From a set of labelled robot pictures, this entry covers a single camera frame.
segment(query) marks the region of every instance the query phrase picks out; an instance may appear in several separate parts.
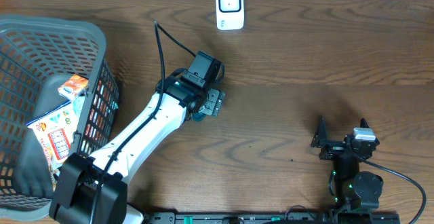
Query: wire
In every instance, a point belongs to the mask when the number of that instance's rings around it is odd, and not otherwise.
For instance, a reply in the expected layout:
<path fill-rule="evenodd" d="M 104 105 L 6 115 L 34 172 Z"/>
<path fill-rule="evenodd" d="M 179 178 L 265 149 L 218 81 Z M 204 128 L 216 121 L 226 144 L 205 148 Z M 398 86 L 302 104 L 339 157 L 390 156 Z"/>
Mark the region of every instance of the wire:
<path fill-rule="evenodd" d="M 422 194 L 422 204 L 420 205 L 419 211 L 416 213 L 416 216 L 414 216 L 414 218 L 409 222 L 409 224 L 415 223 L 419 219 L 419 217 L 421 216 L 423 210 L 425 209 L 425 205 L 427 204 L 427 195 L 426 195 L 425 190 L 423 189 L 423 187 L 420 186 L 420 184 L 417 183 L 415 180 L 411 179 L 410 177 L 408 177 L 408 176 L 406 176 L 404 174 L 401 174 L 401 173 L 396 172 L 394 170 L 391 170 L 389 168 L 385 168 L 384 166 L 380 166 L 378 164 L 375 164 L 375 163 L 372 163 L 372 162 L 369 162 L 369 161 L 363 159 L 358 154 L 356 154 L 356 152 L 353 151 L 353 144 L 352 143 L 351 143 L 351 146 L 349 148 L 350 148 L 350 151 L 354 154 L 354 156 L 357 159 L 359 159 L 360 161 L 362 161 L 363 163 L 368 164 L 370 166 L 373 166 L 375 168 L 378 168 L 380 170 L 387 171 L 387 172 L 389 172 L 391 174 L 394 174 L 395 176 L 399 176 L 399 177 L 401 177 L 401 178 L 403 178 L 403 179 L 411 182 L 413 185 L 415 185 L 419 189 L 420 193 Z"/>
<path fill-rule="evenodd" d="M 158 28 L 160 28 L 170 39 L 172 39 L 172 41 L 175 41 L 177 44 L 181 45 L 180 43 L 178 43 L 176 40 L 173 39 L 173 37 L 171 37 L 166 31 L 164 31 L 157 23 L 157 21 L 154 21 L 154 26 L 155 26 L 155 38 L 157 39 L 157 45 L 158 45 L 158 52 L 160 55 L 160 63 L 161 63 L 161 90 L 160 90 L 160 95 L 158 97 L 158 102 L 157 102 L 157 106 L 155 106 L 154 111 L 149 115 L 149 117 L 140 125 L 138 126 L 122 143 L 121 145 L 113 152 L 112 156 L 110 157 L 110 159 L 107 162 L 106 167 L 104 168 L 104 170 L 102 171 L 102 174 L 100 176 L 100 178 L 98 179 L 98 185 L 96 187 L 96 193 L 95 193 L 95 197 L 94 197 L 94 201 L 92 202 L 92 211 L 90 213 L 90 224 L 93 224 L 95 221 L 95 214 L 96 214 L 96 207 L 98 205 L 98 198 L 101 194 L 101 188 L 102 188 L 102 184 L 104 181 L 104 177 L 106 176 L 107 172 L 109 171 L 109 168 L 111 166 L 111 164 L 113 163 L 113 161 L 117 158 L 117 155 L 119 154 L 119 152 L 125 147 L 125 145 L 127 145 L 127 143 L 145 126 L 147 125 L 152 119 L 155 118 L 155 115 L 157 114 L 160 105 L 161 105 L 161 101 L 163 100 L 163 88 L 164 88 L 164 79 L 165 79 L 165 67 L 164 67 L 164 57 L 163 57 L 163 49 L 161 48 L 161 42 L 160 42 L 160 36 L 158 33 Z"/>
<path fill-rule="evenodd" d="M 291 206 L 291 208 L 290 208 L 289 210 L 286 211 L 286 213 L 285 213 L 285 220 L 287 220 L 287 219 L 289 218 L 288 215 L 292 212 L 292 210 L 293 210 L 295 207 L 301 207 L 301 208 L 303 208 L 303 209 L 307 212 L 307 214 L 309 214 L 309 215 L 312 217 L 313 220 L 316 219 L 316 218 L 313 216 L 313 214 L 310 213 L 310 212 L 306 209 L 306 207 L 304 207 L 304 206 L 302 206 L 302 205 L 300 205 L 300 204 L 297 204 L 297 205 L 295 205 L 295 206 Z"/>
<path fill-rule="evenodd" d="M 178 44 L 178 46 L 182 47 L 185 51 L 189 52 L 191 55 L 193 55 L 193 57 L 196 57 L 196 54 L 194 52 L 192 52 L 190 49 L 186 48 L 184 45 L 182 45 L 179 41 L 176 41 L 169 33 L 167 33 L 167 31 L 165 31 L 165 29 L 163 29 L 163 27 L 161 27 L 158 23 L 157 23 L 158 28 L 163 31 L 163 33 L 165 35 L 167 35 L 167 37 L 169 37 L 174 43 Z"/>

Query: food package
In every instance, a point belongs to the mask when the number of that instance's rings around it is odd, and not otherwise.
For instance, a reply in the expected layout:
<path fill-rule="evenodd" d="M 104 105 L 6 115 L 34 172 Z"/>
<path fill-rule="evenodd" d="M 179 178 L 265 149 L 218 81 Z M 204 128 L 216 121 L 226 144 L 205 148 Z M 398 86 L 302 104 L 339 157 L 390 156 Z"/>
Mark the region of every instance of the food package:
<path fill-rule="evenodd" d="M 88 80 L 84 77 L 74 74 L 63 85 L 58 88 L 59 94 L 71 101 L 82 95 L 87 88 Z"/>
<path fill-rule="evenodd" d="M 73 134 L 77 130 L 84 100 L 84 96 L 78 97 L 74 102 L 68 100 L 53 111 L 27 123 L 42 146 L 51 172 L 53 189 L 56 188 L 59 167 L 67 159 L 74 140 Z"/>

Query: brown wood surface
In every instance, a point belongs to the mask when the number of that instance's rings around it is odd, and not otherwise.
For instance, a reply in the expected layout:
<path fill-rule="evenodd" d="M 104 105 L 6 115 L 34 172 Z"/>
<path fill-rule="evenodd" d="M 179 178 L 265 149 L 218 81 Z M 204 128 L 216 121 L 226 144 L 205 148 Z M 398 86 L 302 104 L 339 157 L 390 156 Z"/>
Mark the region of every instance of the brown wood surface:
<path fill-rule="evenodd" d="M 1 14 L 84 20 L 105 33 L 123 82 L 113 135 L 147 104 L 160 76 L 153 20 L 226 65 L 217 118 L 188 122 L 139 169 L 129 201 L 144 211 L 285 211 L 332 204 L 332 163 L 309 147 L 318 116 L 341 139 L 365 117 L 380 139 L 373 162 L 418 181 L 419 223 L 434 222 L 434 0 L 245 0 L 245 25 L 219 31 L 215 0 L 0 0 Z M 166 71 L 192 58 L 161 36 Z M 380 210 L 402 223 L 417 188 L 384 179 Z"/>

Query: plastic basket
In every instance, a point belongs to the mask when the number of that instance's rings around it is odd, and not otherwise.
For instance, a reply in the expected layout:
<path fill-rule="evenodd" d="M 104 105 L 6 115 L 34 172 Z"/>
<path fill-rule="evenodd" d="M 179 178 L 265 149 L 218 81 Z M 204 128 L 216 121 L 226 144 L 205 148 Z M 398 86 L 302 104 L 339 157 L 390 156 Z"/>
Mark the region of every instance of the plastic basket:
<path fill-rule="evenodd" d="M 89 79 L 69 153 L 88 156 L 107 144 L 119 90 L 104 60 L 102 31 L 86 22 L 0 15 L 0 217 L 48 214 L 52 182 L 42 147 L 25 125 L 66 99 L 71 74 Z"/>

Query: small orange package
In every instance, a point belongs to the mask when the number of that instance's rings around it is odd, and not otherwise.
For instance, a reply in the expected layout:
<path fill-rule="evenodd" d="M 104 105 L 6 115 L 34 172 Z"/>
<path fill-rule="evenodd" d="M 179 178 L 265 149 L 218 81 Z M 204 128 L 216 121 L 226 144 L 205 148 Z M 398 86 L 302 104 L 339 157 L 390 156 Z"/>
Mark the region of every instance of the small orange package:
<path fill-rule="evenodd" d="M 82 95 L 87 88 L 88 80 L 84 77 L 74 74 L 63 85 L 58 88 L 59 94 L 63 97 L 74 101 Z"/>

